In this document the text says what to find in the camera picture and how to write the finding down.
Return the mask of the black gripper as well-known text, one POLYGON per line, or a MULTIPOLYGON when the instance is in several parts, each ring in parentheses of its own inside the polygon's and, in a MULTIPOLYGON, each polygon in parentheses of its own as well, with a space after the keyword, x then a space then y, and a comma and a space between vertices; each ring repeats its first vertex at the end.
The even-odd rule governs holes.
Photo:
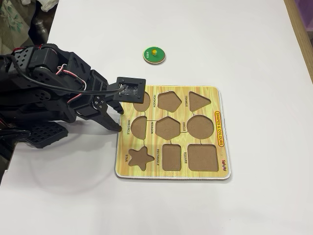
POLYGON ((107 80, 103 78, 95 70, 90 71, 89 79, 84 81, 79 76, 70 71, 66 71, 67 75, 71 75, 83 84, 82 90, 78 94, 70 94, 66 102, 67 118, 91 118, 93 121, 102 125, 110 131, 120 132, 122 127, 115 122, 107 113, 108 106, 111 106, 119 114, 124 114, 124 110, 119 101, 114 100, 113 96, 105 97, 101 94, 83 94, 84 91, 102 92, 107 89, 107 80))

